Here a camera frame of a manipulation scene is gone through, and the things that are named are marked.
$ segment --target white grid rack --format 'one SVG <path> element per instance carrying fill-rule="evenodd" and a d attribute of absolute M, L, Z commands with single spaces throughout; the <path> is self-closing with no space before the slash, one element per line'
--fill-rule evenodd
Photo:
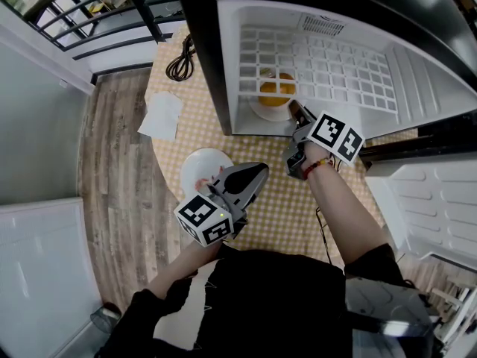
<path fill-rule="evenodd" d="M 270 69 L 275 78 L 261 71 Z M 282 80 L 280 73 L 294 80 Z M 260 92 L 264 82 L 276 92 Z M 296 94 L 281 94 L 279 84 Z M 397 114 L 396 95 L 383 54 L 318 35 L 265 28 L 241 29 L 239 95 L 331 101 Z"/>

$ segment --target red bracelet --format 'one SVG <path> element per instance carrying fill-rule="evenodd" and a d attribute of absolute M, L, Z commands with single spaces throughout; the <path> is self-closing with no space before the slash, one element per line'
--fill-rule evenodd
<path fill-rule="evenodd" d="M 314 169 L 316 169 L 318 166 L 322 166 L 323 164 L 329 164 L 330 166 L 333 166 L 333 161 L 329 158 L 323 158 L 315 163 L 313 163 L 312 165 L 310 165 L 310 167 L 308 167 L 305 171 L 303 171 L 303 177 L 306 179 L 308 179 L 308 175 L 310 172 L 312 172 Z"/>

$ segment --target person's left arm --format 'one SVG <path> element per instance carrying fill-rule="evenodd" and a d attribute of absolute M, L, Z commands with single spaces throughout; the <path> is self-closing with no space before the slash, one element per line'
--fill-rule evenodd
<path fill-rule="evenodd" d="M 145 290 L 134 294 L 130 306 L 97 357 L 155 357 L 154 328 L 165 315 L 164 300 L 168 290 L 175 281 L 213 261 L 221 245 L 222 241 L 205 248 L 193 241 L 171 264 L 161 269 Z"/>

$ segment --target checkered tablecloth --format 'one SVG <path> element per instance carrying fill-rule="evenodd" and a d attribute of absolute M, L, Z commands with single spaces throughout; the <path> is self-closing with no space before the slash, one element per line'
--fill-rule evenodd
<path fill-rule="evenodd" d="M 282 164 L 281 153 L 289 139 L 276 136 L 223 135 L 196 57 L 194 74 L 187 81 L 175 82 L 165 76 L 166 66 L 182 51 L 182 41 L 188 32 L 184 25 L 174 35 L 172 43 L 158 45 L 145 96 L 147 102 L 153 93 L 167 90 L 184 103 L 175 141 L 153 139 L 154 153 L 169 189 L 178 200 L 183 199 L 180 168 L 188 155 L 199 148 L 222 150 L 235 164 L 265 162 L 270 167 L 270 177 L 259 197 L 248 207 L 249 225 L 233 241 L 232 246 L 238 249 L 261 248 L 287 254 L 304 254 L 326 260 L 323 239 L 315 217 L 315 200 L 307 183 L 288 177 Z M 360 160 L 357 160 L 352 168 L 342 163 L 341 176 L 375 219 L 384 224 L 373 196 L 364 182 L 364 173 Z M 327 229 L 325 234 L 330 255 L 339 256 L 336 244 Z"/>

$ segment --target white plate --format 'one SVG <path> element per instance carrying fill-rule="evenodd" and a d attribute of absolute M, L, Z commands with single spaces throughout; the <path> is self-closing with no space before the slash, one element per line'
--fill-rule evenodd
<path fill-rule="evenodd" d="M 220 172 L 220 168 L 226 169 L 233 166 L 232 160 L 222 151 L 216 148 L 200 148 L 190 154 L 180 169 L 180 187 L 186 198 L 195 195 L 195 184 L 200 179 L 212 182 Z"/>
<path fill-rule="evenodd" d="M 266 119 L 271 122 L 283 122 L 288 121 L 291 118 L 290 110 L 288 109 L 291 99 L 286 104 L 278 107 L 265 106 L 258 100 L 251 99 L 250 107 L 253 112 L 260 118 Z"/>

